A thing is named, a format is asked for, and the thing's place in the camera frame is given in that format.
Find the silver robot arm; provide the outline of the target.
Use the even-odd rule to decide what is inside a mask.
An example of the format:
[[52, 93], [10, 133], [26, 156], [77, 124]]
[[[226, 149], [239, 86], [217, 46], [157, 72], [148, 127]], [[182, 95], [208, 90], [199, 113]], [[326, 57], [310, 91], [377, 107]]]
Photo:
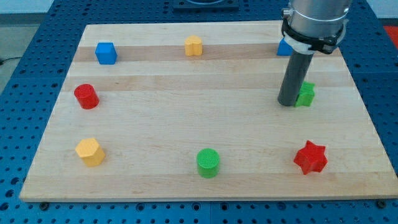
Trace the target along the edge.
[[339, 33], [352, 0], [290, 0], [288, 25], [306, 37]]

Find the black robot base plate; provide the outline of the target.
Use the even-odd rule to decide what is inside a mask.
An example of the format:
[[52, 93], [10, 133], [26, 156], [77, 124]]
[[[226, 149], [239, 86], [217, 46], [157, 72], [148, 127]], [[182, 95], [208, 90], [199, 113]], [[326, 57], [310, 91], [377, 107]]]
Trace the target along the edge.
[[174, 11], [239, 9], [238, 0], [172, 0], [171, 3]]

